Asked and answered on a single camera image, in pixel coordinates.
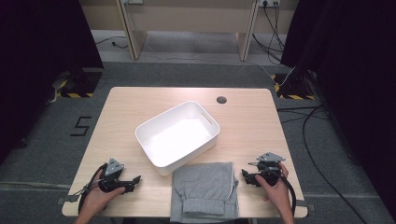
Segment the person's right hand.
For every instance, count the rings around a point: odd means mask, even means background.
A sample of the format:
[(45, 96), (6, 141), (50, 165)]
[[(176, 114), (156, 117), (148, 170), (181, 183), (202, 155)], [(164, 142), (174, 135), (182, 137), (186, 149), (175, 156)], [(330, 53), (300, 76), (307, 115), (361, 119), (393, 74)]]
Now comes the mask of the person's right hand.
[(263, 199), (270, 201), (281, 217), (293, 217), (290, 207), (289, 189), (286, 184), (281, 179), (278, 179), (274, 186), (270, 186), (260, 175), (255, 175), (255, 178), (266, 192)]

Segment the person's left hand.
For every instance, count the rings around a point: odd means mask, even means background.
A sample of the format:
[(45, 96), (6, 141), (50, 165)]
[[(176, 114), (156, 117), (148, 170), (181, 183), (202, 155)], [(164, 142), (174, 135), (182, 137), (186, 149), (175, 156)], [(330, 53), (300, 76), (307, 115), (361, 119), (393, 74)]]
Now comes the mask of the person's left hand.
[(124, 191), (125, 188), (114, 189), (111, 192), (102, 192), (99, 188), (91, 189), (85, 198), (80, 212), (92, 210), (101, 213), (111, 200), (121, 195)]

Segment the black tape mark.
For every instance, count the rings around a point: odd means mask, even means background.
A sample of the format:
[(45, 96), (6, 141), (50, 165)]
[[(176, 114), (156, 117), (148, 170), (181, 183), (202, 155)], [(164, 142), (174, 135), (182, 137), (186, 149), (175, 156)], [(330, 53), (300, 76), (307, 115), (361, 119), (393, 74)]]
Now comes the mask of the black tape mark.
[(312, 203), (308, 203), (307, 201), (297, 200), (296, 205), (299, 207), (305, 207), (309, 212), (313, 212), (316, 210), (316, 207)]
[(65, 203), (74, 203), (78, 201), (79, 196), (78, 195), (66, 195), (63, 198), (58, 198), (57, 199), (57, 204), (58, 205), (63, 205)]

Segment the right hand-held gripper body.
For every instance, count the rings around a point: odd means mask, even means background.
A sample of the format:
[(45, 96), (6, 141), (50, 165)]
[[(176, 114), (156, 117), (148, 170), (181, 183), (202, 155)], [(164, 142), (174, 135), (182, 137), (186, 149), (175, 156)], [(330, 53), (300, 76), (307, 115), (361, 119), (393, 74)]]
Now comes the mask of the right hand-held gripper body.
[(281, 176), (280, 163), (285, 158), (278, 156), (272, 152), (266, 152), (257, 158), (257, 168), (260, 176), (272, 187), (276, 184)]

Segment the white plastic bin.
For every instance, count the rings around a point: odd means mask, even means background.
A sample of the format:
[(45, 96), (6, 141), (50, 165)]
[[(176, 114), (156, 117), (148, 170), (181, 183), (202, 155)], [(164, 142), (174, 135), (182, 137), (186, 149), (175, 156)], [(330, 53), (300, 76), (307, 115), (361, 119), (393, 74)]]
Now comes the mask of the white plastic bin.
[(217, 143), (219, 124), (197, 102), (188, 101), (145, 121), (135, 137), (159, 175), (170, 175)]

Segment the black curtain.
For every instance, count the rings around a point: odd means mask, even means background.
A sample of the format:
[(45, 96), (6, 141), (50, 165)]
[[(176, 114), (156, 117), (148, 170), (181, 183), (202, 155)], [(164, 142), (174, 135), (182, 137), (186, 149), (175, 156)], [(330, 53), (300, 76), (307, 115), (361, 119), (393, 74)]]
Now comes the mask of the black curtain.
[(396, 0), (299, 0), (281, 62), (316, 73), (353, 156), (396, 221)]
[(0, 0), (0, 164), (33, 127), (57, 76), (102, 66), (79, 0)]

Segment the wooden desk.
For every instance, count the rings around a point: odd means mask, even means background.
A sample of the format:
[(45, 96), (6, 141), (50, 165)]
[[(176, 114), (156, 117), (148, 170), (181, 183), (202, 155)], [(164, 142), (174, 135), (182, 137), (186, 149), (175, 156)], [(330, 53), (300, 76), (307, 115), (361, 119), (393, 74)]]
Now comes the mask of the wooden desk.
[(93, 30), (122, 30), (132, 59), (149, 32), (224, 33), (235, 36), (239, 58), (248, 58), (251, 37), (276, 28), (285, 35), (300, 0), (259, 7), (258, 0), (79, 0)]

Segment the stand base with striped tape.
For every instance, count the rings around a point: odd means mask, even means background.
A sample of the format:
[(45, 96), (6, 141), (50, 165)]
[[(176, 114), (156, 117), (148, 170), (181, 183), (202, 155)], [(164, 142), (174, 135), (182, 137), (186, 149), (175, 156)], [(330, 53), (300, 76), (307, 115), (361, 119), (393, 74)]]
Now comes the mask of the stand base with striped tape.
[(52, 84), (53, 100), (57, 98), (92, 98), (103, 70), (85, 68), (80, 75), (66, 71), (56, 77)]
[(273, 74), (276, 96), (281, 99), (291, 100), (314, 100), (315, 95), (305, 78), (294, 79), (291, 72), (286, 74)]

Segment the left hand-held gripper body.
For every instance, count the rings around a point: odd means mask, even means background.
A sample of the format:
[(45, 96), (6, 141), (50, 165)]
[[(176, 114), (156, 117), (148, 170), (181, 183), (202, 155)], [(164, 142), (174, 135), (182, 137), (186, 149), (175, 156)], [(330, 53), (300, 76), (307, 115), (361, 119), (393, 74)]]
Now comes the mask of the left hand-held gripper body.
[(114, 189), (119, 189), (119, 177), (122, 173), (121, 163), (115, 159), (110, 159), (105, 164), (103, 171), (99, 177), (98, 186), (103, 192), (111, 192)]

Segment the gray pants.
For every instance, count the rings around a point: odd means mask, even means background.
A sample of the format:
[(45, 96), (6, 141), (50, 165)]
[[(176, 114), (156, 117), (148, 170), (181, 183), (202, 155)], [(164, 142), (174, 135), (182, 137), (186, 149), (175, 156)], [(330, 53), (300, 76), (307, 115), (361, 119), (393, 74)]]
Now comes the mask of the gray pants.
[(239, 218), (232, 162), (185, 165), (173, 173), (170, 221), (210, 224)]

